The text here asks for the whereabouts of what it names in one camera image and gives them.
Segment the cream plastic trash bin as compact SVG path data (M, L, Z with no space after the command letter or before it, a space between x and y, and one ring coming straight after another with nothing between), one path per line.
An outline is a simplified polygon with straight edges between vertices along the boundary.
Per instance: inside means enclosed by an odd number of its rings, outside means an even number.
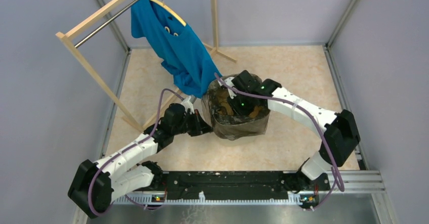
M248 145L254 143L257 139L258 137L242 137L234 141L228 141L227 143L230 146Z

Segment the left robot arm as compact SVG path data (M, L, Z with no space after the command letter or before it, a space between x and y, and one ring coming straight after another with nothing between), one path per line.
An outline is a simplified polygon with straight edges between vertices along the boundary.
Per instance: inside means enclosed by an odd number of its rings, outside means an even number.
M97 218L116 199L134 190L160 188L163 171L147 158L170 145L176 135L196 137L212 131L197 109L172 103L162 117L124 148L95 162L82 162L67 195L89 218Z

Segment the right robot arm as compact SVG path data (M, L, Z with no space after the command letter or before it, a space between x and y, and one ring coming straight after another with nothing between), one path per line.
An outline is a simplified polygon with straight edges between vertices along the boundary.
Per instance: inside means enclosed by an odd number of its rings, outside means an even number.
M311 189L324 172L343 166L361 140L349 110L334 112L316 106L272 79L259 82L247 70L218 82L227 88L229 104L238 114L249 114L255 106L264 106L301 123L320 137L320 149L303 163L296 176L298 186L304 190Z

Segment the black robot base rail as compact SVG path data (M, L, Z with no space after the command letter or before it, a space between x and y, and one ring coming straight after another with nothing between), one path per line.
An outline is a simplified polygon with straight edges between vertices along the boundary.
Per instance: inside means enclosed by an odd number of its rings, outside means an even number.
M170 171L138 190L167 194L167 200L280 200L292 194L328 191L327 174L311 181L294 171Z

